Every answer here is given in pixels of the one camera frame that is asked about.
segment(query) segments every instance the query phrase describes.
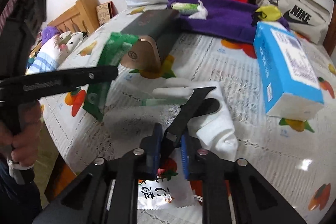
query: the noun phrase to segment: brown box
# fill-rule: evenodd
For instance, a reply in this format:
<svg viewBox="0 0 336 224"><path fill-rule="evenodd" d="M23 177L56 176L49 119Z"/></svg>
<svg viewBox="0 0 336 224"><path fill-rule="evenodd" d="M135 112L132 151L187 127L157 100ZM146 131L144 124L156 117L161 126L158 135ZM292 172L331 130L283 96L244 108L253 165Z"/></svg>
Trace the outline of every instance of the brown box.
<svg viewBox="0 0 336 224"><path fill-rule="evenodd" d="M100 26L108 22L113 17L113 2L106 2L102 5L97 6L97 16Z"/></svg>

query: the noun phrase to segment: wooden headboard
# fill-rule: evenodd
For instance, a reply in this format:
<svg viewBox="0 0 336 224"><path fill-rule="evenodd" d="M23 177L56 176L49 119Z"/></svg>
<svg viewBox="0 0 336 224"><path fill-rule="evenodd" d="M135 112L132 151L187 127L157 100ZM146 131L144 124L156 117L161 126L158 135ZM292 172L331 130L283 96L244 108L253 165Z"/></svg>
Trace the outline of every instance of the wooden headboard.
<svg viewBox="0 0 336 224"><path fill-rule="evenodd" d="M76 4L48 24L57 27L60 33L93 33L99 27L97 3L94 0L77 0Z"/></svg>

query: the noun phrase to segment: purple cloth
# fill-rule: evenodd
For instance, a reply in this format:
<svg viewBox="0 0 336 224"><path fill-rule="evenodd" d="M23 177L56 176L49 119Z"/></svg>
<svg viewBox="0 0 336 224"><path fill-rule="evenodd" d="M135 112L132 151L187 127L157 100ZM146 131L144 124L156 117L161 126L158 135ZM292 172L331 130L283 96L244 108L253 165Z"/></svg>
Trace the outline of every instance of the purple cloth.
<svg viewBox="0 0 336 224"><path fill-rule="evenodd" d="M169 8L174 2L198 3L198 0L168 1ZM188 16L181 15L182 30L253 44L257 27L251 25L252 14L258 6L236 0L200 1L209 12L207 19L189 19ZM289 30L288 22L284 18L278 21Z"/></svg>
<svg viewBox="0 0 336 224"><path fill-rule="evenodd" d="M42 31L42 45L57 34L61 34L56 27L48 26Z"/></svg>

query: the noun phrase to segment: jeans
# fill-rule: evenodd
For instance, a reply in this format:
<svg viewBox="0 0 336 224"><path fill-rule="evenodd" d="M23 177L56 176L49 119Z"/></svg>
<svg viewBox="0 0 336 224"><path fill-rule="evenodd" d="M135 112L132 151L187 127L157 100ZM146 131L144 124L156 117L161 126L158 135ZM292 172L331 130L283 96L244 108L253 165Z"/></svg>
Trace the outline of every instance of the jeans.
<svg viewBox="0 0 336 224"><path fill-rule="evenodd" d="M0 223L31 224L41 211L36 184L18 185L9 176L7 163L0 160Z"/></svg>

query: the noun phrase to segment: nike swoosh logo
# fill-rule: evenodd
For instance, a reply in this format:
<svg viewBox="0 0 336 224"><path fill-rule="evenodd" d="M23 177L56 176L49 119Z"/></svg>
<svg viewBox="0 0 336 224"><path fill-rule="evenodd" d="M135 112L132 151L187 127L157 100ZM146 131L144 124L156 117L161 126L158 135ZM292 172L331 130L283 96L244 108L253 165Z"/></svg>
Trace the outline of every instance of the nike swoosh logo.
<svg viewBox="0 0 336 224"><path fill-rule="evenodd" d="M309 25L309 26L313 26L313 27L315 27L314 25L311 25L311 24L309 24L309 23L306 23L306 22L303 22L303 21L300 21L300 20L296 20L296 19L294 19L294 18L291 18L291 17L289 16L289 12L290 12L290 10L288 10L287 12L285 12L285 13L283 14L283 18L286 19L288 22L291 22L291 23L297 23L297 24L303 24L303 25Z"/></svg>

